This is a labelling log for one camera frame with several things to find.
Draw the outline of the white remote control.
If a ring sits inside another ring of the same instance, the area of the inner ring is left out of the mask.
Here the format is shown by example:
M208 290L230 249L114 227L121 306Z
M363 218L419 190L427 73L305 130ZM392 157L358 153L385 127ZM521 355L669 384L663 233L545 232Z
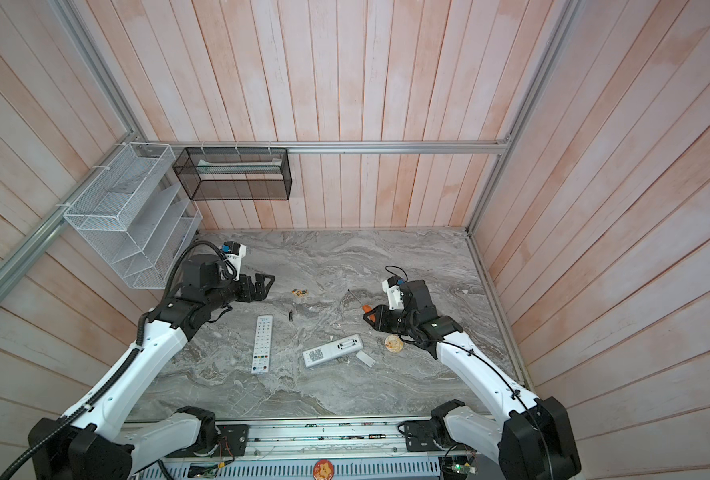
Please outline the white remote control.
M262 315L257 318L251 373L265 374L269 370L272 345L273 317Z
M340 357L357 353L362 349L363 342L360 335L353 334L304 351L303 361L306 368L312 368Z

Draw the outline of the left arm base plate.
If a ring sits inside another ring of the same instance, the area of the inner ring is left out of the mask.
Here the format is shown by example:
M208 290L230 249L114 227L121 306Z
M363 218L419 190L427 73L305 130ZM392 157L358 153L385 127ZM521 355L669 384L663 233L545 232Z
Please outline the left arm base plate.
M238 458L243 457L249 440L248 424L218 424L216 443L211 447L191 446L175 451L168 458L205 457Z

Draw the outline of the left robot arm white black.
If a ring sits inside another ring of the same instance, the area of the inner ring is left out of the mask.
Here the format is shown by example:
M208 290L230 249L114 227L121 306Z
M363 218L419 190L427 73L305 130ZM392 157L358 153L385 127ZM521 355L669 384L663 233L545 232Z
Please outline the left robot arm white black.
M123 425L166 364L235 302L266 299L275 278L240 271L247 249L195 241L169 273L161 302L138 321L126 353L84 397L56 420L43 418L30 431L29 447L2 473L11 479L31 463L39 479L129 479L178 451L211 456L223 444L213 412L186 406L135 434Z

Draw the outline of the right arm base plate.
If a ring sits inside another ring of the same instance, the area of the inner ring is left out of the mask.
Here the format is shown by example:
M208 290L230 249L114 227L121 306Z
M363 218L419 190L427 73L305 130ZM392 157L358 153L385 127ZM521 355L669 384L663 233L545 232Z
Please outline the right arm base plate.
M397 431L404 437L409 452L429 452L440 450L465 451L472 448L456 441L451 433L463 433L471 428L486 426L489 418L474 412L469 414L449 414L443 418L432 417L430 420L408 420L397 426Z

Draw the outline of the orange handled screwdriver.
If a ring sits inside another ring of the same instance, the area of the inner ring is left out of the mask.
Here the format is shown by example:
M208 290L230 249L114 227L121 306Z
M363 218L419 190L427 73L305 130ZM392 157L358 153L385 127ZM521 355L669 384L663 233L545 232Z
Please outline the orange handled screwdriver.
M351 290L347 290L348 294L354 298L362 307L362 310L365 314L369 314L373 308L365 303L363 303Z

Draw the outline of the aluminium front rail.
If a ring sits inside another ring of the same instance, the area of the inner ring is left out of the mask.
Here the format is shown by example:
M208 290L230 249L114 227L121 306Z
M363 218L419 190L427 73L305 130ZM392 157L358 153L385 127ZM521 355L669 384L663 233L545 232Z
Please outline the aluminium front rail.
M68 466L78 473L105 471L109 478L127 478L175 451L213 446L217 425L211 412L190 407L127 435L113 433L96 422L80 425L69 421L64 428L66 439L57 444L65 450ZM268 437L266 428L260 428L259 441L269 447L295 443L312 452L359 448L379 438L388 443L404 439L397 426L383 433L370 432L362 425L286 426L276 440Z

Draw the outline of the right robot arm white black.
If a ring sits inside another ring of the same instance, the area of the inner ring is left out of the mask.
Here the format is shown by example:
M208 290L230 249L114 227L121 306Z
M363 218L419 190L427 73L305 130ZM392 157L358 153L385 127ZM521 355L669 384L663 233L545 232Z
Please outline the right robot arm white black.
M438 313L422 280L392 276L382 283L388 302L363 315L373 329L428 352L480 399L481 416L457 401L432 413L435 440L465 445L494 461L507 479L571 479L582 470L567 410L539 398L496 366L453 318Z

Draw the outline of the white battery cover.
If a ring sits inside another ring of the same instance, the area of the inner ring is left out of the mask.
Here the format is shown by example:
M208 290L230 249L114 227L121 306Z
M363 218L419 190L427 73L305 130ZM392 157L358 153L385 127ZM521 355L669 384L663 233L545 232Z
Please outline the white battery cover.
M356 353L356 357L357 357L361 362L363 362L366 366L368 366L369 368L372 368L372 367L375 365L375 363L376 363L376 361L375 361L372 357L370 357L368 354L366 354L366 353L363 352L363 351L357 352L357 353Z

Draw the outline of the round wooden coaster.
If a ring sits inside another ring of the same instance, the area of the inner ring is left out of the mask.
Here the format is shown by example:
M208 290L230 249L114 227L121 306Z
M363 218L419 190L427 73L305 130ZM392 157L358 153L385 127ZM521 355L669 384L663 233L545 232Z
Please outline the round wooden coaster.
M400 353L404 348L404 342L398 335L388 335L384 340L385 348L391 353Z

